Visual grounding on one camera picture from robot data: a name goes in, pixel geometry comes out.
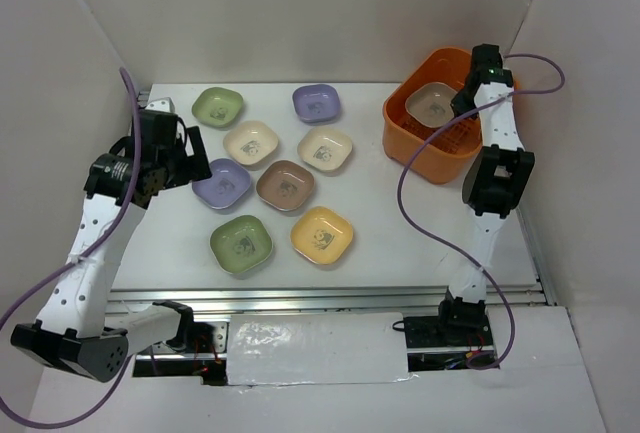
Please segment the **taupe square panda plate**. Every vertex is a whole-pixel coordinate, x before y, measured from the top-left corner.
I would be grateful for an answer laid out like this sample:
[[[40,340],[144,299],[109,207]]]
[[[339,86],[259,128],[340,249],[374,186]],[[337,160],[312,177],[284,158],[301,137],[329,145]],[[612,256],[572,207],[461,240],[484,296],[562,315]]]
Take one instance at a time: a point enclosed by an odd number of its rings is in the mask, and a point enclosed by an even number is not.
[[[451,107],[455,95],[456,91],[444,83],[428,83],[407,98],[405,108],[421,125],[440,128],[455,118]]]

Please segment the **yellow square panda plate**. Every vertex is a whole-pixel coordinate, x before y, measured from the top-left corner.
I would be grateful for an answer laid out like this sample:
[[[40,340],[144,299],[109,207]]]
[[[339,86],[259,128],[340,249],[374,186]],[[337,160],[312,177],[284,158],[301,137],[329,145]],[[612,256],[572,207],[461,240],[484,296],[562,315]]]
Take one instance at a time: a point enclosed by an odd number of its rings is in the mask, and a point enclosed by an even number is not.
[[[313,207],[304,213],[290,231],[294,250],[317,265],[336,263],[353,238],[352,224],[323,206]]]

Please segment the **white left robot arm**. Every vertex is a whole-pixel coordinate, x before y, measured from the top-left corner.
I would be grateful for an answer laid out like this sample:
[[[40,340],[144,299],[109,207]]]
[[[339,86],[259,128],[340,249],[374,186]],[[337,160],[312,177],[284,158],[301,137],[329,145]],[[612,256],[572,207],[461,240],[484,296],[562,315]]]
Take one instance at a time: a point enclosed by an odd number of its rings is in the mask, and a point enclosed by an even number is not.
[[[106,317],[125,250],[153,197],[208,179],[200,130],[175,113],[139,110],[130,135],[89,169],[78,233],[51,296],[33,323],[15,326],[10,342],[35,361],[102,383],[127,358],[164,342],[176,352],[196,343],[190,307],[152,303],[118,320]]]

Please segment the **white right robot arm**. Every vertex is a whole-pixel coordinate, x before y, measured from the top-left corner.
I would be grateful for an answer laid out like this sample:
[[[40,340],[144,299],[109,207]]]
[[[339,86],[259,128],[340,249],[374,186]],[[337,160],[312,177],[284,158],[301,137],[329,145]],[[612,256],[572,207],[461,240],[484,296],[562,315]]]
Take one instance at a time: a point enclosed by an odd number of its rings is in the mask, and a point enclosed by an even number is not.
[[[499,47],[481,44],[472,49],[464,86],[451,101],[457,117],[478,110],[482,147],[462,187],[462,200],[473,220],[471,259],[448,286],[435,321],[436,334],[446,344],[474,338],[484,327],[484,270],[491,265],[498,233],[518,205],[535,163],[516,131],[514,86]]]

